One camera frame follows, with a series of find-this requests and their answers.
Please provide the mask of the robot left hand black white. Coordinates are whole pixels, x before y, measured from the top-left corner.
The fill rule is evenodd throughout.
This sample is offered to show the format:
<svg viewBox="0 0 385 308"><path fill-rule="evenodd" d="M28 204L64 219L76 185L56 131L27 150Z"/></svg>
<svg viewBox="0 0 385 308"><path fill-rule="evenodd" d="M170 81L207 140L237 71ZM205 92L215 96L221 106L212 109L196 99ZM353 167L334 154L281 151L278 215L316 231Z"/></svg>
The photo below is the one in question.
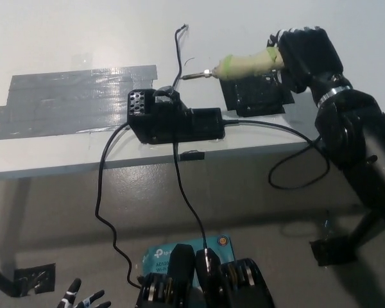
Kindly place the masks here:
<svg viewBox="0 0 385 308"><path fill-rule="evenodd" d="M112 305L111 301L96 303L100 298L105 295L105 291L102 289L93 293L92 295L84 298L79 301L77 304L75 303L78 291L81 287L81 279L76 278L73 280L72 284L69 286L67 291L64 293L64 296L59 301L57 308L108 308Z"/></svg>

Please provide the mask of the robot right hand black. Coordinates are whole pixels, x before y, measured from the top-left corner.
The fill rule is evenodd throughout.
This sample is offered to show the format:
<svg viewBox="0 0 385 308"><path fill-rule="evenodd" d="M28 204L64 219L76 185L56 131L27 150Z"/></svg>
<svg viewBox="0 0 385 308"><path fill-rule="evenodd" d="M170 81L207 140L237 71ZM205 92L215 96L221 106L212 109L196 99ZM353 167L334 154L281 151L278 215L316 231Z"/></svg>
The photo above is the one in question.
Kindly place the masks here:
<svg viewBox="0 0 385 308"><path fill-rule="evenodd" d="M351 89L343 64L321 27L280 30L269 37L268 47L278 49L284 63L281 84L299 94L311 90L315 103L335 88Z"/></svg>

